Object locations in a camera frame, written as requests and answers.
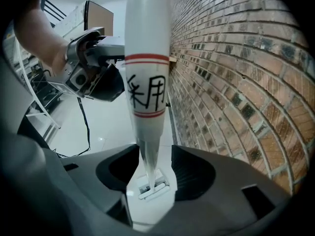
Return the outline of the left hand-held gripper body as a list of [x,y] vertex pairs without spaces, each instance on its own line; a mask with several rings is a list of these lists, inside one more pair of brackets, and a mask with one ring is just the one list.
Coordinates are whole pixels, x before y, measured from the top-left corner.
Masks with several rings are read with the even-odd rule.
[[67,62],[57,76],[48,77],[48,83],[64,94],[90,97],[106,67],[89,65],[85,57],[91,41],[73,39],[67,47]]

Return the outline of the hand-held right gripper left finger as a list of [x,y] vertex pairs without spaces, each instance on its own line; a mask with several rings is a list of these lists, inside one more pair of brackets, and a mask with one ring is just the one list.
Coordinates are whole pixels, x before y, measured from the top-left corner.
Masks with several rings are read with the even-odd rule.
[[109,189],[126,192],[138,164],[139,146],[134,144],[101,161],[95,173]]

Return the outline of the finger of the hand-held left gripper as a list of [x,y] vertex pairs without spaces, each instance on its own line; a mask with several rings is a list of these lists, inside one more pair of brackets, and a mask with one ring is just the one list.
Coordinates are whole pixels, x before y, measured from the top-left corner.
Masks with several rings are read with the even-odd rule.
[[125,91],[124,82],[119,70],[110,64],[92,91],[92,98],[113,102]]
[[84,31],[71,40],[71,61],[80,62],[83,66],[108,66],[108,58],[102,56],[98,43],[105,38],[104,28],[93,28]]

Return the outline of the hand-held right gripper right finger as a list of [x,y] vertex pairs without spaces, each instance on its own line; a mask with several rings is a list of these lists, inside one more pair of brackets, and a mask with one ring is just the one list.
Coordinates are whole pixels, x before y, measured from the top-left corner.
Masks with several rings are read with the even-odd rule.
[[198,199],[213,185],[214,166],[205,158],[208,152],[178,145],[172,146],[171,167],[177,181],[175,201]]

